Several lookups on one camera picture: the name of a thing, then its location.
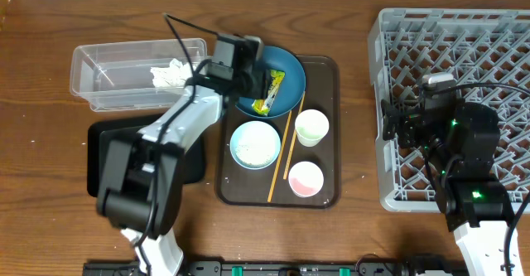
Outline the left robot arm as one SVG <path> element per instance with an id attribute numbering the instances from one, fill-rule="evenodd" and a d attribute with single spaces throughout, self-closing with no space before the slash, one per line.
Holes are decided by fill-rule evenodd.
<path id="1" fill-rule="evenodd" d="M 181 203 L 186 153 L 239 98 L 263 99 L 271 77 L 257 36 L 220 33 L 214 54 L 190 67 L 182 96 L 158 120 L 112 138 L 97 212 L 120 229 L 145 275 L 178 274 L 184 255 L 172 226 Z"/>

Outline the white cup green inside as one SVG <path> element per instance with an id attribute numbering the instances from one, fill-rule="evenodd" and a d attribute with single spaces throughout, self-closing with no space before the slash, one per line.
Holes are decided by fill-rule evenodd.
<path id="1" fill-rule="evenodd" d="M 305 147 L 314 147 L 328 133 L 330 123 L 319 110 L 302 111 L 295 120 L 295 131 L 298 141 Z"/>

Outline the dark blue plate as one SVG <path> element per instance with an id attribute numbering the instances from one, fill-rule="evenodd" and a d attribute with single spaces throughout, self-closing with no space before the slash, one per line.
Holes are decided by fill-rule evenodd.
<path id="1" fill-rule="evenodd" d="M 262 62 L 267 69 L 283 71 L 286 74 L 269 114 L 264 116 L 265 119 L 274 119 L 287 114 L 301 101 L 306 90 L 306 73 L 296 56 L 280 47 L 265 46 Z M 262 118 L 262 115 L 252 109 L 252 103 L 252 99 L 240 98 L 235 106 L 244 114 Z"/>

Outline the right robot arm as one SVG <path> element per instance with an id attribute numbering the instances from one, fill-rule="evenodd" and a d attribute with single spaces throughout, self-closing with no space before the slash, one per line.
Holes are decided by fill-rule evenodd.
<path id="1" fill-rule="evenodd" d="M 505 186 L 491 172 L 500 140 L 497 113 L 454 99 L 400 112 L 382 101 L 383 140 L 422 148 L 426 177 L 471 275 L 521 275 L 517 223 Z"/>

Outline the yellow green snack wrapper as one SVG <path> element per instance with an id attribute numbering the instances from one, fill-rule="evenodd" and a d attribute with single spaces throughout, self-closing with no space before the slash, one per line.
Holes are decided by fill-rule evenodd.
<path id="1" fill-rule="evenodd" d="M 265 99 L 256 99 L 252 103 L 252 109 L 256 114 L 268 116 L 286 73 L 281 70 L 270 70 L 272 83 L 269 86 Z"/>

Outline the white cup pink inside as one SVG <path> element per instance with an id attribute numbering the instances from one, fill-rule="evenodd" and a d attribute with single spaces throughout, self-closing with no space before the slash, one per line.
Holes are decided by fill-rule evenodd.
<path id="1" fill-rule="evenodd" d="M 313 162 L 298 162 L 290 169 L 287 180 L 296 196 L 307 198 L 322 189 L 324 174 Z"/>

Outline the white tissue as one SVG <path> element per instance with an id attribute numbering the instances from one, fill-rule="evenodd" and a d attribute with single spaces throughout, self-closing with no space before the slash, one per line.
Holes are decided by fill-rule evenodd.
<path id="1" fill-rule="evenodd" d="M 155 88 L 182 88 L 186 81 L 192 76 L 189 63 L 183 63 L 176 58 L 172 59 L 168 67 L 152 67 L 152 84 Z"/>

